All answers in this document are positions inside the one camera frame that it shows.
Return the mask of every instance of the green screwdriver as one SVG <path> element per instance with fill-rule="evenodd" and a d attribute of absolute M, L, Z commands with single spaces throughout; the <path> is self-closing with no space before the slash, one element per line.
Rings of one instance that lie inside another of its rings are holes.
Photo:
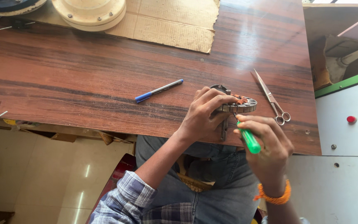
<path fill-rule="evenodd" d="M 261 151 L 261 145 L 256 141 L 255 137 L 252 135 L 251 131 L 249 129 L 241 129 L 239 128 L 241 135 L 244 139 L 244 141 L 247 144 L 247 147 L 249 151 L 253 154 L 259 153 Z"/>

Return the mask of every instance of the orange wristband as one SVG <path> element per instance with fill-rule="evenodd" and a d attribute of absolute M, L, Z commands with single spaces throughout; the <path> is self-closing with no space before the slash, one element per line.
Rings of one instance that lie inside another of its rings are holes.
<path fill-rule="evenodd" d="M 258 189 L 259 189 L 259 195 L 255 196 L 254 201 L 260 199 L 260 198 L 264 198 L 266 200 L 266 202 L 269 202 L 270 204 L 274 204 L 274 205 L 283 205 L 285 203 L 287 203 L 287 201 L 290 199 L 291 197 L 291 186 L 290 186 L 290 180 L 286 180 L 285 181 L 285 191 L 284 194 L 279 197 L 279 198 L 272 198 L 269 197 L 265 194 L 265 192 L 263 191 L 263 186 L 262 184 L 258 184 Z"/>

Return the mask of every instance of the blue marker pen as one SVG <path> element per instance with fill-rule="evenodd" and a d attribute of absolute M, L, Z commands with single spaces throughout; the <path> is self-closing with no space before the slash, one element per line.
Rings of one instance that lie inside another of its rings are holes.
<path fill-rule="evenodd" d="M 153 90 L 151 92 L 148 92 L 148 93 L 145 93 L 143 95 L 137 96 L 137 97 L 135 97 L 136 103 L 142 102 L 145 99 L 149 99 L 151 97 L 151 95 L 157 94 L 159 92 L 162 92 L 164 90 L 167 90 L 167 89 L 169 89 L 169 88 L 171 88 L 173 86 L 176 86 L 176 85 L 179 85 L 179 84 L 182 84 L 182 83 L 183 83 L 183 79 L 179 79 L 176 82 L 170 83 L 170 84 L 168 84 L 166 86 L 163 86 L 161 88 L 155 89 L 155 90 Z"/>

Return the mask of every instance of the jeans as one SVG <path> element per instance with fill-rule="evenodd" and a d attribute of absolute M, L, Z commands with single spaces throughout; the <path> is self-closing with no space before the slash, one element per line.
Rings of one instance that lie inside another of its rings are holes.
<path fill-rule="evenodd" d="M 168 139 L 138 135 L 136 162 L 140 167 Z M 213 182 L 209 191 L 197 193 L 184 184 L 173 166 L 158 187 L 152 208 L 180 203 L 193 203 L 195 224 L 249 224 L 255 214 L 259 201 L 253 198 L 259 193 L 258 179 L 252 173 L 244 150 L 236 147 L 196 142 L 184 154 L 194 157 L 208 157 L 208 161 L 193 161 L 188 174 L 191 178 Z"/>

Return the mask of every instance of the wood grain surface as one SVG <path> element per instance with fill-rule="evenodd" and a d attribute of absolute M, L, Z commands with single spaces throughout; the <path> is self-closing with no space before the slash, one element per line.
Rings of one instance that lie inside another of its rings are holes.
<path fill-rule="evenodd" d="M 0 28 L 9 26 L 6 18 Z M 321 155 L 301 1 L 220 3 L 210 55 L 47 24 L 0 30 L 0 114 L 5 118 L 169 137 L 198 89 L 223 84 L 274 112 L 255 68 L 280 106 L 296 153 Z M 139 104 L 138 95 L 184 79 Z M 241 145 L 232 134 L 227 145 Z M 202 141 L 221 143 L 220 128 Z"/>

